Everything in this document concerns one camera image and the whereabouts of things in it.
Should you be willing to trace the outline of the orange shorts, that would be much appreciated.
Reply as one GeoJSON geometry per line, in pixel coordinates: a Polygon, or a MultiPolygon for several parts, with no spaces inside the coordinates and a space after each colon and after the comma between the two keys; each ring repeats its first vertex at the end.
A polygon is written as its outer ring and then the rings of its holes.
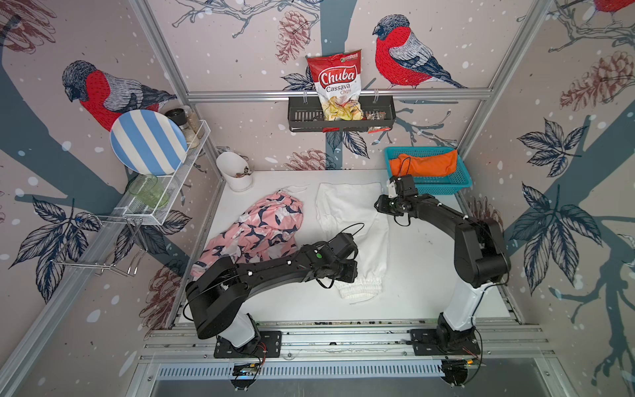
{"type": "Polygon", "coordinates": [[[389,169],[393,176],[399,177],[446,177],[456,172],[457,163],[457,151],[426,157],[400,154],[396,159],[389,160],[389,169]]]}

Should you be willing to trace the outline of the white shorts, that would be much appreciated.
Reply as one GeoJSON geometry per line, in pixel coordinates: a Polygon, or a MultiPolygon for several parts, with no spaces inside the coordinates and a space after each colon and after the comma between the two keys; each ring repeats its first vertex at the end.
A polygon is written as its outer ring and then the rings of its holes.
{"type": "Polygon", "coordinates": [[[383,292],[390,241],[389,219],[375,209],[382,186],[377,182],[320,183],[315,189],[288,185],[281,191],[304,204],[304,221],[295,233],[299,246],[327,241],[340,232],[353,235],[358,247],[357,277],[351,284],[334,284],[341,298],[349,304],[360,304],[378,297],[383,292]]]}

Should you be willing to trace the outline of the pink patterned shorts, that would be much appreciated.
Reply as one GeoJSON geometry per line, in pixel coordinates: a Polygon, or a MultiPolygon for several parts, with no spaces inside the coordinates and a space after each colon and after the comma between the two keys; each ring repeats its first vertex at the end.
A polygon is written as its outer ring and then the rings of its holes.
{"type": "Polygon", "coordinates": [[[261,198],[208,242],[192,266],[192,279],[199,279],[223,257],[238,264],[255,264],[295,253],[295,234],[303,221],[304,203],[284,190],[261,198]]]}

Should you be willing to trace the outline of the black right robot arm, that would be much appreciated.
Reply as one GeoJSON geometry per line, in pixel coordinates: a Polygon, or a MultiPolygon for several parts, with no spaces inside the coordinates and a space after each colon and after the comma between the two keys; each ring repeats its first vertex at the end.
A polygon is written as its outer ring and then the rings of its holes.
{"type": "Polygon", "coordinates": [[[425,221],[454,240],[453,263],[461,280],[450,304],[439,315],[436,339],[446,351],[458,347],[476,334],[476,314],[485,294],[502,286],[502,279],[509,274],[500,225],[493,218],[465,215],[432,195],[419,193],[411,175],[391,177],[389,187],[391,193],[375,201],[377,212],[425,221]]]}

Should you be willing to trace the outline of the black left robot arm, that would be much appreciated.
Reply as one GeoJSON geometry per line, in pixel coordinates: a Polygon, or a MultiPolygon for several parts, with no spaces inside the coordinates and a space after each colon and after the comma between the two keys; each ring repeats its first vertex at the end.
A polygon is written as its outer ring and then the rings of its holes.
{"type": "Polygon", "coordinates": [[[294,283],[329,279],[351,284],[357,277],[359,249],[351,233],[338,233],[326,242],[256,264],[237,264],[225,256],[186,286],[189,320],[198,338],[216,337],[232,325],[251,297],[294,283]]]}

